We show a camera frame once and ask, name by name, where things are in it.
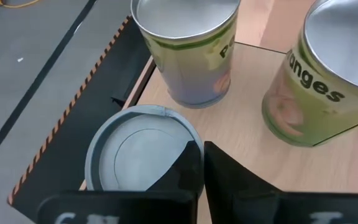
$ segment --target metal can lid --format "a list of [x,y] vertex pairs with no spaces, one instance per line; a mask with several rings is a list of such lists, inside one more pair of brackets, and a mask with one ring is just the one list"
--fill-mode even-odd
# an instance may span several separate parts
[[203,164],[203,143],[178,113],[155,105],[120,111],[100,127],[89,145],[87,188],[145,191],[169,170],[188,141],[197,143]]
[[313,7],[305,21],[313,56],[329,72],[358,86],[358,0],[318,0]]
[[132,16],[148,33],[166,39],[207,34],[236,12],[240,0],[132,0]]

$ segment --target round lid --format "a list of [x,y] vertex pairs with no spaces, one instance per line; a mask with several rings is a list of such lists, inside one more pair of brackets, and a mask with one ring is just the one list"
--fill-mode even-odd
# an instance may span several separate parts
[[240,0],[132,0],[132,15],[153,35],[169,39],[211,32],[236,11]]
[[144,191],[179,158],[188,141],[203,145],[194,128],[161,106],[135,106],[105,122],[86,157],[88,188]]
[[358,0],[328,0],[311,12],[305,35],[331,72],[358,86]]

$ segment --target orange striped border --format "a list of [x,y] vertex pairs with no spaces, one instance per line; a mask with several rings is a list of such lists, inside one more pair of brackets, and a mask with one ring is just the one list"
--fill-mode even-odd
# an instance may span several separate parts
[[16,196],[16,194],[18,193],[20,187],[22,186],[22,184],[24,184],[27,176],[32,172],[34,166],[38,163],[38,161],[41,158],[41,155],[47,150],[48,145],[50,144],[50,142],[52,141],[53,137],[55,136],[55,134],[57,133],[57,131],[59,130],[60,126],[63,124],[64,120],[66,119],[66,117],[68,116],[68,114],[70,113],[70,110],[74,107],[75,102],[77,101],[77,99],[81,96],[82,92],[85,90],[87,84],[91,81],[93,75],[96,73],[96,70],[98,69],[98,67],[100,66],[100,64],[102,63],[103,59],[106,57],[107,53],[110,51],[112,45],[115,43],[116,39],[120,36],[121,32],[124,30],[125,25],[128,23],[128,21],[132,18],[131,15],[127,16],[124,20],[124,22],[121,24],[121,26],[119,27],[118,31],[116,32],[116,34],[114,35],[113,39],[110,41],[110,43],[108,44],[108,46],[105,48],[104,52],[102,53],[102,55],[100,56],[100,58],[98,59],[98,61],[95,63],[94,67],[92,68],[92,70],[90,71],[90,73],[88,74],[88,76],[85,78],[85,81],[82,83],[82,85],[80,86],[80,89],[76,92],[74,99],[72,99],[70,101],[70,104],[67,106],[66,110],[63,112],[62,116],[60,117],[60,119],[58,120],[57,124],[53,127],[52,131],[50,132],[50,134],[48,135],[47,139],[45,140],[45,142],[42,144],[41,148],[38,150],[37,154],[35,155],[35,157],[33,158],[32,162],[30,163],[30,165],[27,167],[27,169],[25,170],[24,174],[22,175],[22,177],[20,178],[20,180],[18,181],[18,183],[14,186],[12,192],[9,194],[8,198],[7,198],[7,203],[12,206],[13,204],[13,200],[14,197]]

